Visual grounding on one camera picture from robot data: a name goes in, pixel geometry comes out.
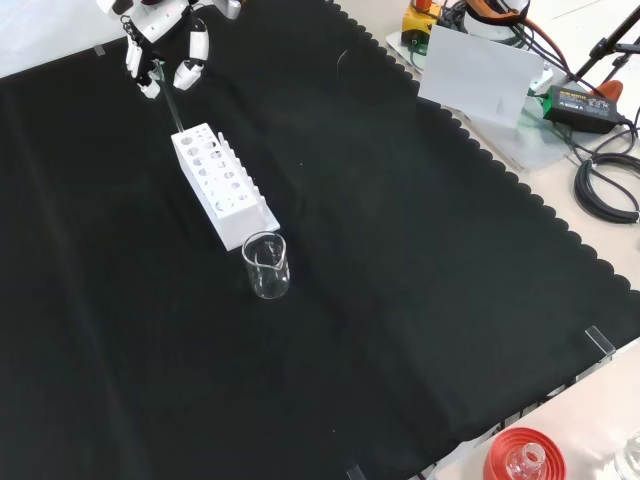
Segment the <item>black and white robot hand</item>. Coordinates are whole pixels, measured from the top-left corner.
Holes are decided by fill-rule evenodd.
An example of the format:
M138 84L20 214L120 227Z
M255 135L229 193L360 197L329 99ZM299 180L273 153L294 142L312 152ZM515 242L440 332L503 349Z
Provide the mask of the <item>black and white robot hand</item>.
M194 14L193 1L99 1L97 6L117 16L126 34L127 72L145 97L160 93L159 76L154 73L162 62L158 45L184 27L189 30L189 54L177 67L173 86L190 89L201 77L209 56L209 34L205 22Z

